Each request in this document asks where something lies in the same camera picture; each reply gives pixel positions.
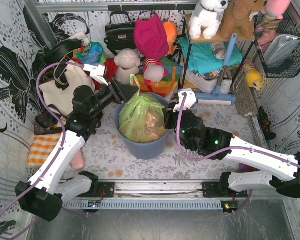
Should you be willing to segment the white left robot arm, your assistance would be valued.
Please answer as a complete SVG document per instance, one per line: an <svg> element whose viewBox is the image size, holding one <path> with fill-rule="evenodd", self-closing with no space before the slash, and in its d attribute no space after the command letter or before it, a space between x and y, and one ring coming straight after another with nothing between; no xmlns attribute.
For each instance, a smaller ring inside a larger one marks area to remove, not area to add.
<svg viewBox="0 0 300 240"><path fill-rule="evenodd" d="M93 173L82 171L65 183L60 180L76 153L101 126L101 112L111 103L127 103L139 91L138 86L122 84L114 78L103 84L98 93L87 85L74 90L73 112L62 128L60 140L37 173L15 187L22 210L51 222L72 199L86 194L104 195L99 178Z"/></svg>

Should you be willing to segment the green plastic trash bag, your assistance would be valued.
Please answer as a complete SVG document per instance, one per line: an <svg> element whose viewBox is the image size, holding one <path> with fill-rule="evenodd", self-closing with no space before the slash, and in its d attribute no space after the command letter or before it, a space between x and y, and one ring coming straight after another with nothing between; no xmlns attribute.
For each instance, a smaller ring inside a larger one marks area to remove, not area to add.
<svg viewBox="0 0 300 240"><path fill-rule="evenodd" d="M119 132L134 143L155 142L168 133L165 110L157 97L138 90L119 113Z"/></svg>

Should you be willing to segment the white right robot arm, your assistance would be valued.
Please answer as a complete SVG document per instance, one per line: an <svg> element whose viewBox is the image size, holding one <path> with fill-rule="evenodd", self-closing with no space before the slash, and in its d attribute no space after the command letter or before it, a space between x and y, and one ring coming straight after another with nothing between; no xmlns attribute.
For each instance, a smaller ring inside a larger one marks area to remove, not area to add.
<svg viewBox="0 0 300 240"><path fill-rule="evenodd" d="M248 190L274 190L278 194L300 198L300 152L287 155L250 144L229 132L205 127L203 119L191 110L168 109L164 127L174 130L180 149L197 152L195 161L227 160L254 168L254 171L223 172L215 190L204 196L230 197Z"/></svg>

